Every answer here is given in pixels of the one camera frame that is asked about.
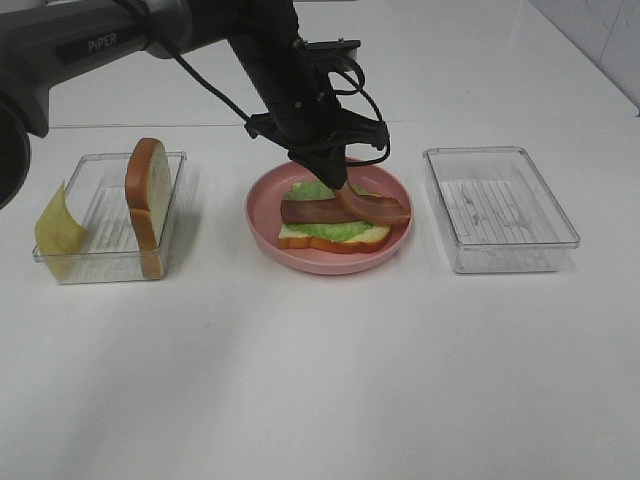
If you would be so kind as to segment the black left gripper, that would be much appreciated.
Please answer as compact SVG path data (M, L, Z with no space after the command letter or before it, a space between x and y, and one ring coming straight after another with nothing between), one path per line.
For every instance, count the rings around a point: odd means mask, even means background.
M267 108L246 127L285 147L289 159L331 190L347 181L345 147L389 150L382 114L356 60L309 61L292 47L299 22L291 1L248 1L228 42Z

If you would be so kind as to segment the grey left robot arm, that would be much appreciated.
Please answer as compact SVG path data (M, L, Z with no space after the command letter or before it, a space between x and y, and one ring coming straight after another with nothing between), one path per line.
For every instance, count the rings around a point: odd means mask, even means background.
M381 116L344 109L331 74L363 94L355 40L309 43L289 1L71 1L1 17L1 200L10 202L30 167L31 136L49 130L50 90L137 51L183 63L188 52L227 41L266 106L247 133L338 189L352 144L390 152Z

